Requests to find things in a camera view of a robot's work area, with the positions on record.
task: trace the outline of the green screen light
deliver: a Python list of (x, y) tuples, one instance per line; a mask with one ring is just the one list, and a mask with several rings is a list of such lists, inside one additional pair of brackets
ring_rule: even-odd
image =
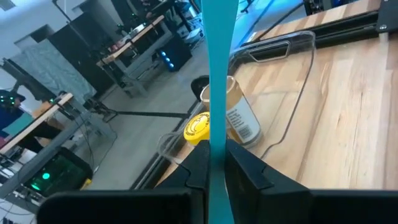
[(50, 174), (44, 173), (42, 177), (43, 177), (43, 179), (47, 180), (48, 178), (50, 178)]
[(31, 184), (30, 186), (32, 186), (36, 190), (40, 190), (40, 188), (38, 186), (34, 185), (34, 184)]

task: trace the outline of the gray floor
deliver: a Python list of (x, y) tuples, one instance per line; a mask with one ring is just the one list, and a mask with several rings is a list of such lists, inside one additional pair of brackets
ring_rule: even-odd
[[(298, 1), (255, 0), (248, 14), (238, 13), (231, 48), (236, 48), (245, 37), (249, 36), (250, 32), (269, 27)], [(243, 8), (246, 4), (242, 3), (239, 8)], [(266, 7), (265, 16), (255, 25)], [(286, 21), (303, 16), (305, 12), (297, 12)], [(147, 98), (138, 93), (134, 98), (128, 98), (117, 88), (104, 100), (104, 104), (112, 109), (123, 111), (186, 113), (195, 101), (190, 82), (195, 77), (207, 74), (209, 74), (208, 56), (206, 44), (203, 41), (193, 51), (193, 57), (177, 73), (161, 72), (155, 78), (143, 80), (149, 92)], [(113, 144), (102, 138), (91, 139), (90, 148), (94, 159), (91, 158), (91, 153), (87, 148), (77, 152), (93, 167), (101, 163), (88, 189), (128, 189), (156, 152), (158, 139), (171, 132), (179, 121), (177, 118), (124, 115), (114, 118), (109, 123), (118, 134)]]

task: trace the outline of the jar label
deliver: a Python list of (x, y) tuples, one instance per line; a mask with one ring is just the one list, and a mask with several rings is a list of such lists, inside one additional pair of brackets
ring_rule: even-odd
[(244, 96), (226, 112), (226, 118), (243, 144), (251, 141), (261, 130), (260, 124)]

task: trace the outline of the yellow lid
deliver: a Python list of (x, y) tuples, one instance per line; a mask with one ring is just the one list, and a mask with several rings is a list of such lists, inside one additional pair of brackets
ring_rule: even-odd
[(210, 113), (204, 112), (193, 117), (185, 126), (184, 138), (194, 146), (201, 140), (209, 140)]

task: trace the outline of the window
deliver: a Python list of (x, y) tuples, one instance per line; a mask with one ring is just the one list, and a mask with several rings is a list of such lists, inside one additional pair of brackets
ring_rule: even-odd
[(11, 0), (0, 0), (0, 8), (4, 11), (10, 10), (15, 7), (15, 4)]

